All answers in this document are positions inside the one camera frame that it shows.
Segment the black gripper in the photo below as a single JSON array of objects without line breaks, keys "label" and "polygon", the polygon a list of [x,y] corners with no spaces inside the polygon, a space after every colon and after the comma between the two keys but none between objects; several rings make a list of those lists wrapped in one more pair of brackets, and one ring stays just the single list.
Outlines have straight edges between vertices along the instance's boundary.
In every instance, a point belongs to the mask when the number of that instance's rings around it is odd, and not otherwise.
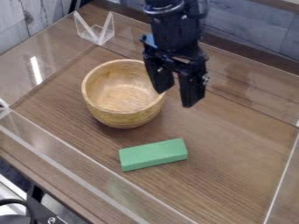
[{"label": "black gripper", "polygon": [[140,41],[144,45],[144,67],[157,94],[173,86],[178,73],[181,105],[192,107],[205,96],[209,81],[206,56],[198,48],[206,17],[206,5],[145,5],[150,32]]}]

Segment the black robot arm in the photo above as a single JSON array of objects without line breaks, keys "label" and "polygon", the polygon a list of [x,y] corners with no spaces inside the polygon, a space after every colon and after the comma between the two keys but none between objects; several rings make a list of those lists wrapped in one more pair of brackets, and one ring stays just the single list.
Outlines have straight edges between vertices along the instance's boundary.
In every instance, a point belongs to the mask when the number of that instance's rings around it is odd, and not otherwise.
[{"label": "black robot arm", "polygon": [[178,76],[181,105],[192,107],[205,95],[209,80],[206,54],[198,47],[201,20],[208,14],[208,2],[198,0],[144,0],[150,33],[144,34],[142,58],[154,91],[161,94]]}]

